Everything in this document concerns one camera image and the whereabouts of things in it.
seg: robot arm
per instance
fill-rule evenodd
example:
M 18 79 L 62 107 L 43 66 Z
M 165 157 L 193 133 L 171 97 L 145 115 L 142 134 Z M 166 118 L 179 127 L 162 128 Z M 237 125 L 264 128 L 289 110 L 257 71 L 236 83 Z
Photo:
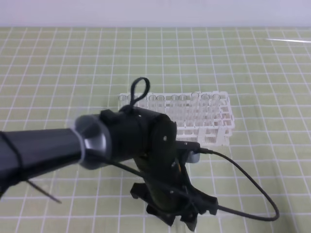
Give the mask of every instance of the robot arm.
M 134 99 L 135 86 L 141 80 L 146 82 L 146 90 Z M 279 212 L 271 198 L 234 161 L 202 149 L 198 143 L 176 141 L 176 123 L 167 115 L 134 107 L 149 88 L 148 79 L 135 80 L 129 105 L 117 113 L 104 110 L 98 115 L 81 116 L 73 129 L 1 132 L 0 195 L 21 181 L 70 164 L 80 163 L 87 169 L 114 165 L 144 179 L 145 183 L 133 185 L 133 198 L 148 203 L 147 213 L 170 226 L 176 216 L 181 216 L 181 221 L 194 231 L 198 214 L 209 211 L 216 215 L 219 209 L 257 220 L 278 219 Z M 233 163 L 268 199 L 276 215 L 261 217 L 231 210 L 220 206 L 216 197 L 194 188 L 185 164 L 198 162 L 199 153 L 217 154 Z M 134 159 L 139 171 L 120 164 L 128 159 Z

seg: black arm segment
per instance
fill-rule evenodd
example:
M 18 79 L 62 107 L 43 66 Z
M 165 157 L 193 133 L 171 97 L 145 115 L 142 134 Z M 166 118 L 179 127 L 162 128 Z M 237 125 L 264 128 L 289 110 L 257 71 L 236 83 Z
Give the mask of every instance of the black arm segment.
M 81 159 L 80 140 L 71 129 L 2 133 L 5 135 L 0 136 L 0 187 L 18 183 L 21 169 L 24 177 L 30 179 Z M 19 152 L 23 168 L 5 137 Z

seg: wire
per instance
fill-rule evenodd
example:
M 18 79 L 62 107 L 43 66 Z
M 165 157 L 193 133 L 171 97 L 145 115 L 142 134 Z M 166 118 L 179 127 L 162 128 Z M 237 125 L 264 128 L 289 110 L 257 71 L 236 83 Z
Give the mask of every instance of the wire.
M 222 211 L 234 214 L 234 215 L 239 215 L 239 216 L 242 216 L 242 217 L 246 217 L 246 218 L 250 218 L 250 219 L 254 219 L 254 220 L 259 220 L 259 221 L 266 221 L 266 222 L 275 221 L 275 220 L 277 220 L 279 218 L 279 210 L 278 210 L 276 204 L 273 202 L 273 200 L 254 181 L 254 179 L 250 175 L 248 175 L 247 172 L 245 170 L 243 170 L 243 168 L 241 168 L 236 162 L 234 162 L 232 159 L 230 159 L 227 156 L 225 156 L 225 155 L 223 155 L 221 153 L 218 153 L 216 151 L 212 151 L 212 150 L 201 148 L 199 150 L 199 152 L 200 153 L 204 153 L 204 154 L 210 153 L 210 154 L 218 155 L 218 156 L 223 157 L 224 159 L 228 160 L 229 162 L 231 162 L 234 166 L 236 166 L 254 184 L 254 186 L 268 199 L 268 201 L 271 203 L 272 207 L 274 208 L 276 215 L 274 217 L 261 217 L 261 216 L 251 215 L 251 214 L 247 214 L 247 213 L 244 213 L 244 212 L 241 212 L 241 211 L 233 210 L 233 209 L 221 206 L 221 205 L 218 205 L 218 209 L 219 210 L 222 210 Z M 198 196 L 191 195 L 191 194 L 181 190 L 180 188 L 176 188 L 176 187 L 173 187 L 173 186 L 171 186 L 169 184 L 166 184 L 166 183 L 164 183 L 162 181 L 159 181 L 158 179 L 155 179 L 155 178 L 153 178 L 152 176 L 150 176 L 150 175 L 148 175 L 146 173 L 137 171 L 137 170 L 135 170 L 135 169 L 133 169 L 131 167 L 128 167 L 126 165 L 123 165 L 123 164 L 114 162 L 112 160 L 109 160 L 109 159 L 101 156 L 100 152 L 98 152 L 96 150 L 87 149 L 87 154 L 90 156 L 89 158 L 92 158 L 93 160 L 96 160 L 98 162 L 103 162 L 103 163 L 106 163 L 106 164 L 109 164 L 109 165 L 113 165 L 113 166 L 121 168 L 121 169 L 123 169 L 125 171 L 128 171 L 130 173 L 133 173 L 134 175 L 140 176 L 141 178 L 143 178 L 145 180 L 148 180 L 149 182 L 159 186 L 162 189 L 173 191 L 173 192 L 175 192 L 175 193 L 177 193 L 177 194 L 179 194 L 179 195 L 181 195 L 181 196 L 183 196 L 185 198 L 188 198 L 190 200 L 196 201 L 196 202 L 198 202 L 198 203 L 200 203 L 202 205 L 205 205 L 205 206 L 209 206 L 210 205 L 208 202 L 204 201 L 202 198 L 200 198 Z
M 204 149 L 204 148 L 200 148 L 199 149 L 199 153 L 203 153 L 203 154 L 215 154 L 215 155 L 218 155 L 224 159 L 226 159 L 227 161 L 229 161 L 230 163 L 232 163 L 238 170 L 240 170 L 248 179 L 249 181 L 267 198 L 267 200 L 269 201 L 269 203 L 272 205 L 274 211 L 275 211 L 275 216 L 273 217 L 261 217 L 261 216 L 256 216 L 256 215 L 250 215 L 250 214 L 247 214 L 247 213 L 244 213 L 244 212 L 241 212 L 241 211 L 238 211 L 238 210 L 233 210 L 233 209 L 230 209 L 230 208 L 227 208 L 227 207 L 224 207 L 224 206 L 221 206 L 221 205 L 218 205 L 218 209 L 219 210 L 222 210 L 222 211 L 225 211 L 225 212 L 228 212 L 228 213 L 231 213 L 231 214 L 234 214 L 234 215 L 239 215 L 239 216 L 242 216 L 242 217 L 246 217 L 246 218 L 251 218 L 251 219 L 255 219 L 255 220 L 260 220 L 260 221 L 266 221 L 266 222 L 270 222 L 270 221 L 275 221 L 279 218 L 280 216 L 280 213 L 279 213 L 279 210 L 276 206 L 276 204 L 273 202 L 273 200 L 269 197 L 269 195 L 259 186 L 259 184 L 256 183 L 256 181 L 254 181 L 254 179 L 242 168 L 240 167 L 240 165 L 238 165 L 236 162 L 234 162 L 232 159 L 230 159 L 229 157 L 221 154 L 221 153 L 218 153 L 216 151 L 212 151 L 212 150 L 209 150 L 209 149 Z

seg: table surface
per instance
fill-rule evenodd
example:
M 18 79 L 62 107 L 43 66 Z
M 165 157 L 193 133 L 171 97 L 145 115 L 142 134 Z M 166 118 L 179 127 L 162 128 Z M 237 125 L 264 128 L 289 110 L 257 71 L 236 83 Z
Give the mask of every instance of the table surface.
M 151 91 L 229 93 L 230 155 L 271 195 L 273 223 L 219 211 L 197 233 L 307 233 L 311 229 L 311 47 L 308 28 L 0 28 L 0 129 L 63 128 L 74 117 L 117 110 L 117 95 L 146 76 Z M 133 166 L 132 161 L 126 164 Z M 221 205 L 273 215 L 233 166 L 202 156 L 192 183 Z M 25 183 L 0 202 L 4 233 L 173 233 L 130 196 L 140 181 L 118 168 L 70 166 L 34 179 L 63 204 Z

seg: test tube rack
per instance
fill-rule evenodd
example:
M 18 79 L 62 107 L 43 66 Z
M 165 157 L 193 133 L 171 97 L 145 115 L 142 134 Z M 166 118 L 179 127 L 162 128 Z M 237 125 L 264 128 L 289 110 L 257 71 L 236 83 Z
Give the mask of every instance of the test tube rack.
M 202 147 L 229 145 L 235 124 L 228 93 L 195 92 L 198 96 L 196 104 L 193 104 L 193 94 L 148 93 L 136 106 L 165 113 L 172 121 L 176 121 L 177 140 L 199 142 Z M 217 101 L 212 98 L 215 96 L 219 97 Z M 129 94 L 121 93 L 119 109 L 128 103 Z

